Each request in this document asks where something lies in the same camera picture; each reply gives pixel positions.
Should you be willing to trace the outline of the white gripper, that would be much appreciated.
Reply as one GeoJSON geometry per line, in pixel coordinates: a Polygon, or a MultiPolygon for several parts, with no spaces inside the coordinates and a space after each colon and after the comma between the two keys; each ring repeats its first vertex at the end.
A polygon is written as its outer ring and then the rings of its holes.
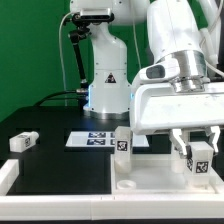
{"type": "Polygon", "coordinates": [[[181,129],[205,128],[209,145],[217,154],[224,125],[224,83],[205,83],[201,92],[177,93],[171,80],[180,69],[176,61],[141,69],[132,82],[130,127],[135,134],[169,131],[169,139],[181,157],[187,156],[181,129]]]}

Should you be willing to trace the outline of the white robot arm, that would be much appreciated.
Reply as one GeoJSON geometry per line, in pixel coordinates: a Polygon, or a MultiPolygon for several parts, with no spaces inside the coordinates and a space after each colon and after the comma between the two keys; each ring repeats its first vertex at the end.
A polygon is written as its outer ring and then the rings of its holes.
{"type": "Polygon", "coordinates": [[[130,119],[138,135],[167,133],[182,157],[188,156],[184,131],[205,130],[217,153],[224,125],[224,83],[207,76],[207,52],[187,0],[73,0],[72,22],[89,35],[94,79],[84,112],[101,119],[130,119]],[[127,47],[109,24],[147,23],[151,66],[127,80],[127,47]]]}

